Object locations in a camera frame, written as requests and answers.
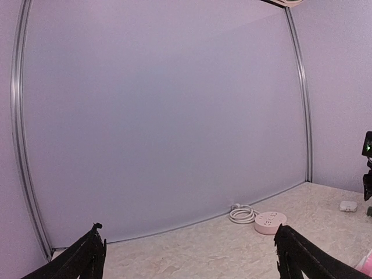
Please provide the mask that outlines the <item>white plug adapter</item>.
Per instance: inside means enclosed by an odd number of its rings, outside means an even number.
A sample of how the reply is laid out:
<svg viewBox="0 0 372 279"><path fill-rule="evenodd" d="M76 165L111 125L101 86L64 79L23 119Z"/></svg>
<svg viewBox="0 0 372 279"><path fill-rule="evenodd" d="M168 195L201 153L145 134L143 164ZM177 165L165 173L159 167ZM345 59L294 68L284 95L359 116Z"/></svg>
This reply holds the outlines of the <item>white plug adapter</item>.
<svg viewBox="0 0 372 279"><path fill-rule="evenodd" d="M339 204L339 210L342 212L356 212L357 203L354 201L342 201Z"/></svg>

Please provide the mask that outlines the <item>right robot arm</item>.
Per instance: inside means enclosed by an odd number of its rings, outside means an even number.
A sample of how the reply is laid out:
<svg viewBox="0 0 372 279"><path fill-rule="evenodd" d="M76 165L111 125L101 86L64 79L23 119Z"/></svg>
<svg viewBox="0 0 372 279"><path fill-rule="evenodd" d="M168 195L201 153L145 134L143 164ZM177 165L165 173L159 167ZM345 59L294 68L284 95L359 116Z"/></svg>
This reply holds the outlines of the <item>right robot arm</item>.
<svg viewBox="0 0 372 279"><path fill-rule="evenodd" d="M367 158L367 167L369 172L363 176L363 187L364 187L364 200L367 201L371 198L371 140L372 131L367 131L363 143L362 155Z"/></svg>

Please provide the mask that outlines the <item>green plug adapter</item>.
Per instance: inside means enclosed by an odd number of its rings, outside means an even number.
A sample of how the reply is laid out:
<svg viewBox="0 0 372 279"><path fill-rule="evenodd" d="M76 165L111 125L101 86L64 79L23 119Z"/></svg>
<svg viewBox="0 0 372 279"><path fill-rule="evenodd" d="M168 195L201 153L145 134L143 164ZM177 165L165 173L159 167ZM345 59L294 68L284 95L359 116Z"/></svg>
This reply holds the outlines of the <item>green plug adapter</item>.
<svg viewBox="0 0 372 279"><path fill-rule="evenodd" d="M372 206L368 207L366 214L367 214L368 217L372 217Z"/></svg>

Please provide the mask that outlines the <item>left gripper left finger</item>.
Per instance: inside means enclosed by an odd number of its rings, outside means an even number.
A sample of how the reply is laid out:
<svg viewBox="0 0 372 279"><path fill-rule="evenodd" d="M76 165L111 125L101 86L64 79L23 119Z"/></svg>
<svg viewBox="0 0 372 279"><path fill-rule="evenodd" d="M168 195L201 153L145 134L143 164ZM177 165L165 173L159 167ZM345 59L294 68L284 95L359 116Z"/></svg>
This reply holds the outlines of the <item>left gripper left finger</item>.
<svg viewBox="0 0 372 279"><path fill-rule="evenodd" d="M102 224L95 223L92 229L79 238L51 262L24 276L24 279L53 278L103 278L106 259L106 240L98 230Z"/></svg>

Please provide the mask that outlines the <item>round pink power socket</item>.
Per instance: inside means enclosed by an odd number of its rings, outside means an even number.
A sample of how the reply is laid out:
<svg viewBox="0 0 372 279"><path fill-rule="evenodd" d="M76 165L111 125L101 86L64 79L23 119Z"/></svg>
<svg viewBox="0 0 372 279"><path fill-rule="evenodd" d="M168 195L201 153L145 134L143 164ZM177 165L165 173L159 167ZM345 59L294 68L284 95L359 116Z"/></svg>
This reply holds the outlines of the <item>round pink power socket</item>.
<svg viewBox="0 0 372 279"><path fill-rule="evenodd" d="M285 214L280 212L264 212L255 217L254 229L259 234L274 235L281 224L287 222Z"/></svg>

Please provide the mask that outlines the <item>pink plug adapter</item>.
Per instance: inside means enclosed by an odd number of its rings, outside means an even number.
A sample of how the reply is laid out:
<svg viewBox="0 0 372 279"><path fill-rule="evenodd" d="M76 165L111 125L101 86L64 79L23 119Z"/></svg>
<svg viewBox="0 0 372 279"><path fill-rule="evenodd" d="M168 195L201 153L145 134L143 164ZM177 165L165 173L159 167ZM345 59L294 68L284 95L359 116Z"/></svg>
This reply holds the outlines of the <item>pink plug adapter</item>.
<svg viewBox="0 0 372 279"><path fill-rule="evenodd" d="M369 277L372 277L372 250L361 259L361 261L355 266L355 269Z"/></svg>

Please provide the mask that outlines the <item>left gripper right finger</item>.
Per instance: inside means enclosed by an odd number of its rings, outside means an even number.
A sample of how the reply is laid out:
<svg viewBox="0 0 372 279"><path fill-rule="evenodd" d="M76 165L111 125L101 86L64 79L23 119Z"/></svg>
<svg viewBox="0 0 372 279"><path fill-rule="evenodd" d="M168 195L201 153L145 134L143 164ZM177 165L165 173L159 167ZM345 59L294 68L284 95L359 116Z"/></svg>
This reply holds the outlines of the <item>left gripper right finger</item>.
<svg viewBox="0 0 372 279"><path fill-rule="evenodd" d="M275 236L277 269L281 279L354 279L366 275L322 251L288 225L280 225Z"/></svg>

